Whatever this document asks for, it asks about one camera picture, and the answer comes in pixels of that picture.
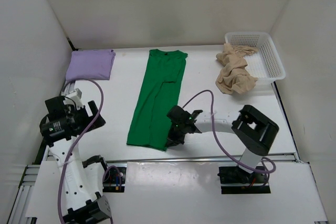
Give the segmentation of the green t shirt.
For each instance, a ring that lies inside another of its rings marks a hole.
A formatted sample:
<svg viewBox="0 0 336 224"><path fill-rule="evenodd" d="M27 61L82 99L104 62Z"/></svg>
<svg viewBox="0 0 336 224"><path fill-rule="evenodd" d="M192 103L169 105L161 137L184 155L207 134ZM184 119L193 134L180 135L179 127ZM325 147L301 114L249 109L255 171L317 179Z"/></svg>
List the green t shirt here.
<svg viewBox="0 0 336 224"><path fill-rule="evenodd" d="M177 105L188 54L151 49L127 136L127 145L166 150L171 121L166 116Z"/></svg>

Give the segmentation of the purple t shirt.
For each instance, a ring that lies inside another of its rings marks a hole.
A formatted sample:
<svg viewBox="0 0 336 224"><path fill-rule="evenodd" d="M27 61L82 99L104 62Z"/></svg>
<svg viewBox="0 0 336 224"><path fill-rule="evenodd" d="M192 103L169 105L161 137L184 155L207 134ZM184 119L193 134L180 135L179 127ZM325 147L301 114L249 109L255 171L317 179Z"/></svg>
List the purple t shirt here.
<svg viewBox="0 0 336 224"><path fill-rule="evenodd" d="M113 49L73 51L65 79L109 80L115 56Z"/></svg>

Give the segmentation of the beige t shirt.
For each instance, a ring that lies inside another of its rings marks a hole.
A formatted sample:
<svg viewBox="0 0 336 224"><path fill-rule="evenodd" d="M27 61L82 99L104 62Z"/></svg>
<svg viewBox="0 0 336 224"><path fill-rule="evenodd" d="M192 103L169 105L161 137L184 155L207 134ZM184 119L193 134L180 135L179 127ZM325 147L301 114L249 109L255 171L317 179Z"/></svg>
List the beige t shirt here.
<svg viewBox="0 0 336 224"><path fill-rule="evenodd" d="M257 53L258 49L249 46L224 44L224 49L216 55L216 60L223 66L215 81L223 94L243 94L256 86L257 78L247 70L246 56Z"/></svg>

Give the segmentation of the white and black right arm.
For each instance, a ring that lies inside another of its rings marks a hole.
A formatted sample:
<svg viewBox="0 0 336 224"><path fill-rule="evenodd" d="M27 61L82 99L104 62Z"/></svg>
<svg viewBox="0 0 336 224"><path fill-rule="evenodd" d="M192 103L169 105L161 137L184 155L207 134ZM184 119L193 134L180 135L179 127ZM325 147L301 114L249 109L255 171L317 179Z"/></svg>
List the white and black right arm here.
<svg viewBox="0 0 336 224"><path fill-rule="evenodd" d="M215 117L213 111L195 110L187 112L175 105L167 117L171 127L167 135L166 147L184 144L187 134L212 132L220 149L237 165L225 167L219 173L226 183L246 184L256 174L269 178L275 172L276 165L269 159L268 153L279 131L279 126L251 105L244 106L237 119L230 121L224 117ZM235 159L219 142L216 133L236 135L246 147L241 158Z"/></svg>

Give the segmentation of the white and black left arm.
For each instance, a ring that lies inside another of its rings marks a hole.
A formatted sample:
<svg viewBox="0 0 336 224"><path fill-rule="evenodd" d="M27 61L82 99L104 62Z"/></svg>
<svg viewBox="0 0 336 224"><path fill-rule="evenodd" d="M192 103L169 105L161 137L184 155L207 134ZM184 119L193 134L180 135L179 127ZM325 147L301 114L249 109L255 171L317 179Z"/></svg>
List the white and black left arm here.
<svg viewBox="0 0 336 224"><path fill-rule="evenodd" d="M61 223L100 223L111 218L111 209L103 195L103 182L110 169L100 155L83 161L77 137L83 130L102 127L94 101L87 114L79 98L58 96L46 100L48 114L40 122L40 132L61 173L58 190L58 214Z"/></svg>

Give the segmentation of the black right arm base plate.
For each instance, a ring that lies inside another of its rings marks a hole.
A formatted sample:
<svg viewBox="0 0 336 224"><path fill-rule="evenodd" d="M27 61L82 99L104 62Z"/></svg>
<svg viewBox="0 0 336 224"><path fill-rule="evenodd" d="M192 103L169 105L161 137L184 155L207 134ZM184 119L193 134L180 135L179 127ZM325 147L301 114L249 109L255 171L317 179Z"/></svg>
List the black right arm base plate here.
<svg viewBox="0 0 336 224"><path fill-rule="evenodd" d="M248 173L238 166L220 166L217 176L222 195L270 194L268 174L265 168L257 166L263 173Z"/></svg>

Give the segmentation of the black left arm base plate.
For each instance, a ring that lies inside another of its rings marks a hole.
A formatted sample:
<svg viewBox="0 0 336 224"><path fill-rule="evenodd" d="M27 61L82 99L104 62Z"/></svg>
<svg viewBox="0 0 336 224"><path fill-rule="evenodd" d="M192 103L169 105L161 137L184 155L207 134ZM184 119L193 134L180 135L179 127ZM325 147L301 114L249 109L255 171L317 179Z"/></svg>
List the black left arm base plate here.
<svg viewBox="0 0 336 224"><path fill-rule="evenodd" d="M127 178L127 165L111 165L104 172L102 184L104 193L123 193Z"/></svg>

